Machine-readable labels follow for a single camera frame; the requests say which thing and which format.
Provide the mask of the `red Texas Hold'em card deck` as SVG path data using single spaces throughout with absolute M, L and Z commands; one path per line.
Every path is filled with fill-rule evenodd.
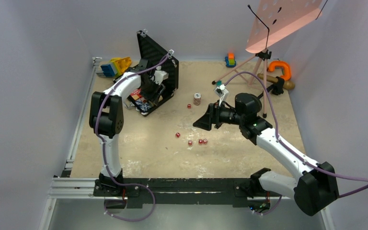
M 141 96 L 141 94 L 140 94 L 140 89 L 136 89 L 136 90 L 134 90 L 131 94 L 130 94 L 130 96 L 133 98 L 133 100 L 135 100 L 135 101 L 137 101 L 137 100 L 139 100 L 140 98 L 142 98 L 142 96 Z

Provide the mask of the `red 100 chip stack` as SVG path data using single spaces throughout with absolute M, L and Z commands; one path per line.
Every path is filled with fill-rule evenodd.
M 201 93 L 196 92 L 194 94 L 193 104 L 196 105 L 196 106 L 200 105 L 201 104 L 201 98 L 202 98 Z

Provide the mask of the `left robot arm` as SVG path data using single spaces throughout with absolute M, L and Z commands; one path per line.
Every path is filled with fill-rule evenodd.
M 103 155 L 103 168 L 95 182 L 97 190 L 118 196 L 125 189 L 118 153 L 118 138 L 124 125 L 123 103 L 136 89 L 147 100 L 158 103 L 165 89 L 162 82 L 168 77 L 161 65 L 167 59 L 163 56 L 154 66 L 142 59 L 137 70 L 123 74 L 109 89 L 92 94 L 89 125 L 99 139 Z

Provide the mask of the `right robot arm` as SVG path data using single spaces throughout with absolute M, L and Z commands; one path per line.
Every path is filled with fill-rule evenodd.
M 210 103 L 194 127 L 210 131 L 222 124 L 237 125 L 241 134 L 254 145 L 267 151 L 291 174 L 290 177 L 264 169 L 253 174 L 250 189 L 256 195 L 265 191 L 292 198 L 300 210 L 313 216 L 340 197 L 337 180 L 332 176 L 334 167 L 322 164 L 301 153 L 276 133 L 275 128 L 258 116 L 262 104 L 250 93 L 235 96 L 235 106 L 226 102 Z

